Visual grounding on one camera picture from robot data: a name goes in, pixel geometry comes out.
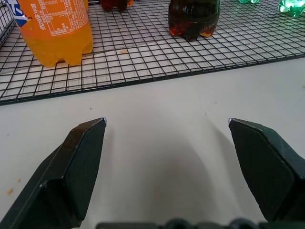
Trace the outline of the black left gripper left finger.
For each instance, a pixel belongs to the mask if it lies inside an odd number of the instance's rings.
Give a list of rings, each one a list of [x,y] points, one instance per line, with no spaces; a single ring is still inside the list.
[[[84,221],[98,175],[107,121],[73,128],[38,166],[0,229],[73,229]]]

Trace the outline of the orange soda plastic bottle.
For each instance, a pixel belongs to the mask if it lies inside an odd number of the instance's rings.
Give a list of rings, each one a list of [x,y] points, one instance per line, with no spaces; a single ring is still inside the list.
[[[5,0],[27,46],[46,67],[81,64],[93,50],[88,0]]]

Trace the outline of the dark cola plastic bottle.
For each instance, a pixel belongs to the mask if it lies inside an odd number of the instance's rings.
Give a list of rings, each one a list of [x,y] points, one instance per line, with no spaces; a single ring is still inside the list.
[[[99,0],[99,2],[105,11],[111,11],[115,7],[119,11],[124,11],[133,5],[134,0]]]
[[[195,41],[210,37],[216,30],[221,0],[171,0],[168,9],[169,32]]]

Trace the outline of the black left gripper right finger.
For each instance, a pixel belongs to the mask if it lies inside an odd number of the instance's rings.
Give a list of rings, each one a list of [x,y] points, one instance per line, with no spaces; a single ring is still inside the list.
[[[305,229],[305,159],[273,129],[230,118],[235,151],[244,179],[264,222],[245,219],[233,229]]]

